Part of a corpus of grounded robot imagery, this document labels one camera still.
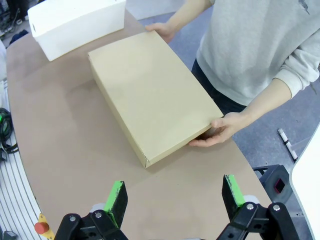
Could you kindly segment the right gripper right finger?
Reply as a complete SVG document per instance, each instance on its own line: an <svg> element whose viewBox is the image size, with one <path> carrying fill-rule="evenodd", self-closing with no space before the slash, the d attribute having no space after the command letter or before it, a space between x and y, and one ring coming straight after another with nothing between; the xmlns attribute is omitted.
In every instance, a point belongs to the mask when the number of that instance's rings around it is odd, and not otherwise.
<svg viewBox="0 0 320 240"><path fill-rule="evenodd" d="M281 202L263 207L245 201L233 174L223 176L223 202L230 220L217 237L219 240L244 240L249 233L258 233L263 240L297 240L292 218Z"/></svg>

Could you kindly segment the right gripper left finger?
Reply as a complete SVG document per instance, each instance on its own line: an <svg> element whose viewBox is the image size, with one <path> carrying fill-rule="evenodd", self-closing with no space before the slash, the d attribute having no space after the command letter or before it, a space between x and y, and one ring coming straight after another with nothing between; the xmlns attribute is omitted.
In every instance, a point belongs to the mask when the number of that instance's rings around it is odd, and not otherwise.
<svg viewBox="0 0 320 240"><path fill-rule="evenodd" d="M128 205L125 182L115 181L101 209L81 217L66 214L55 235L56 240L126 240L121 225Z"/></svg>

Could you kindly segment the person's left hand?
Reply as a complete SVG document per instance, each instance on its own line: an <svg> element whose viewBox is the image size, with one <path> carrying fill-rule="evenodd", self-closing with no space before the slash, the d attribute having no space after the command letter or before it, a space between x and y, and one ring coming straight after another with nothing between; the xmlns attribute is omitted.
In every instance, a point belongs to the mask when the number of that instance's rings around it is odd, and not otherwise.
<svg viewBox="0 0 320 240"><path fill-rule="evenodd" d="M211 133L205 134L189 142L192 147L211 147L230 139L239 130L247 127L248 118L242 112L230 112L224 117L214 119L211 122Z"/></svg>

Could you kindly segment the person's right hand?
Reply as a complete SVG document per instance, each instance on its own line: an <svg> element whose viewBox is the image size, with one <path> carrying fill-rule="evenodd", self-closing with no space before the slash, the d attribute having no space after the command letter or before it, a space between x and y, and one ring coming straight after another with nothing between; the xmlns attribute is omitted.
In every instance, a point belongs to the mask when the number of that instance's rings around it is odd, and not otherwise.
<svg viewBox="0 0 320 240"><path fill-rule="evenodd" d="M176 31L169 23L153 23L147 25L145 29L149 32L155 31L168 44L174 38Z"/></svg>

